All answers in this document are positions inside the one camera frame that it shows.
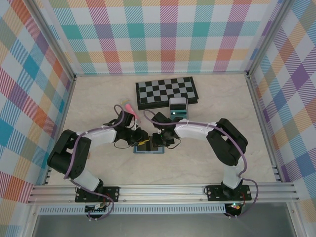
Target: beige floor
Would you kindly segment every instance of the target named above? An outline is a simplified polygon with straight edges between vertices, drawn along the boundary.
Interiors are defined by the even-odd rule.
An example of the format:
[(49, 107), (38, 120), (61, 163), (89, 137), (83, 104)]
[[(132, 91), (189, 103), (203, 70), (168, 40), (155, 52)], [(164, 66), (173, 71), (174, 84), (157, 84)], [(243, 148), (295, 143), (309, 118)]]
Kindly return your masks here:
[[(120, 76), (78, 78), (64, 129), (84, 131), (99, 127), (114, 118), (113, 105), (128, 97), (137, 109), (135, 82), (183, 76)], [(252, 105), (244, 75), (194, 76), (198, 104), (189, 105), (189, 119), (216, 122), (229, 119), (248, 139), (245, 153), (248, 170), (243, 177), (257, 182), (274, 182), (275, 177)], [(154, 109), (166, 116), (168, 108)], [(141, 126), (149, 134), (155, 132), (143, 111)], [(106, 144), (92, 151), (88, 169), (105, 184), (184, 184), (219, 183), (223, 166), (208, 143), (182, 139), (175, 150), (166, 149), (163, 155), (134, 154), (133, 149), (116, 149)], [(50, 185), (67, 184), (63, 175), (53, 171)]]

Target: purple cable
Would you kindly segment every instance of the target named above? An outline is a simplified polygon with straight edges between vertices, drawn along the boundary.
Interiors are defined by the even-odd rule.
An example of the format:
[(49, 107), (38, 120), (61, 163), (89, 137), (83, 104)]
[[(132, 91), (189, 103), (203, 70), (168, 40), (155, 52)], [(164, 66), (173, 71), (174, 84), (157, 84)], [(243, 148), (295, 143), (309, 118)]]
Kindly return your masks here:
[[(216, 126), (213, 126), (213, 125), (210, 125), (210, 124), (201, 123), (201, 122), (169, 122), (169, 123), (156, 122), (156, 121), (151, 120), (151, 119), (146, 115), (146, 111), (150, 112), (150, 113), (151, 113), (152, 115), (154, 115), (154, 116), (155, 116), (156, 114), (155, 114), (153, 111), (151, 111), (151, 110), (144, 110), (144, 117), (145, 117), (147, 120), (149, 120), (151, 123), (154, 123), (154, 124), (157, 124), (157, 125), (162, 125), (162, 126), (164, 126), (164, 125), (178, 125), (178, 124), (184, 124), (184, 125), (186, 125), (186, 124), (192, 124), (192, 125), (198, 125), (198, 126), (204, 126), (204, 127), (209, 126), (209, 127), (211, 127), (211, 128), (214, 128), (214, 129), (220, 131), (221, 133), (223, 133), (223, 134), (234, 144), (234, 146), (235, 146), (235, 147), (237, 148), (237, 150), (239, 151), (239, 153), (240, 153), (240, 155), (241, 155), (241, 157), (242, 157), (242, 160), (243, 160), (243, 162), (244, 162), (244, 168), (243, 168), (243, 170), (238, 174), (238, 177), (240, 177), (244, 172), (246, 172), (248, 165), (247, 165), (247, 160), (246, 160), (246, 157), (245, 157), (244, 153), (242, 152), (242, 150), (240, 149), (240, 147), (238, 146), (238, 144), (234, 141), (234, 139), (233, 139), (227, 132), (225, 132), (224, 130), (222, 130), (221, 128), (216, 127)], [(240, 214), (239, 216), (244, 215), (245, 213), (247, 213), (247, 212), (253, 207), (253, 205), (256, 203), (256, 201), (257, 201), (257, 199), (258, 199), (258, 195), (259, 195), (259, 187), (258, 187), (258, 184), (256, 183), (256, 181), (254, 181), (254, 180), (252, 180), (252, 179), (245, 179), (245, 178), (243, 178), (243, 180), (253, 182), (253, 183), (255, 184), (255, 186), (256, 186), (257, 191), (256, 191), (256, 197), (255, 197), (253, 203), (250, 205), (250, 207), (249, 207), (244, 213)]]
[(119, 107), (122, 110), (122, 118), (120, 119), (120, 121), (118, 123), (114, 124), (113, 126), (109, 126), (109, 127), (104, 127), (104, 128), (103, 127), (98, 127), (98, 128), (91, 129), (91, 130), (89, 130), (87, 132), (84, 132), (84, 133), (80, 134), (79, 137), (76, 139), (75, 145), (74, 145), (74, 149), (73, 149), (73, 153), (71, 155), (70, 164), (69, 164), (68, 170), (67, 170), (67, 172), (66, 172), (66, 174), (64, 176), (64, 179), (68, 178), (68, 176), (70, 174), (70, 171), (73, 168), (74, 161), (75, 161), (76, 150), (77, 150), (77, 145), (78, 145), (78, 142), (79, 142), (81, 137), (83, 137), (85, 134), (90, 133), (90, 132), (95, 132), (95, 131), (107, 130), (107, 129), (110, 129), (110, 128), (114, 128), (114, 127), (120, 125), (120, 123), (123, 122), (124, 113), (125, 113), (124, 109), (123, 109), (123, 107), (121, 105), (114, 105), (114, 111), (115, 111), (116, 114), (118, 114), (118, 112), (116, 110), (116, 107)]
[[(80, 187), (81, 189), (85, 190), (86, 192), (89, 192), (89, 193), (94, 194), (94, 195), (99, 195), (99, 196), (104, 197), (104, 198), (106, 198), (107, 200), (109, 200), (109, 201), (112, 202), (112, 207), (111, 207), (110, 211), (109, 211), (108, 213), (104, 214), (103, 216), (101, 216), (100, 218), (95, 219), (96, 221), (99, 221), (99, 220), (102, 220), (102, 219), (106, 218), (106, 217), (113, 211), (113, 209), (114, 209), (114, 201), (113, 201), (112, 198), (110, 198), (109, 196), (106, 196), (106, 195), (104, 195), (104, 194), (99, 194), (99, 193), (90, 191), (89, 189), (86, 189), (85, 187), (83, 187), (83, 186), (77, 184), (77, 183), (76, 183), (75, 181), (73, 181), (73, 180), (70, 180), (70, 182), (72, 182), (74, 185)], [(91, 211), (88, 212), (88, 217), (89, 217), (90, 219), (93, 219), (92, 217), (90, 217), (90, 212), (91, 212)]]

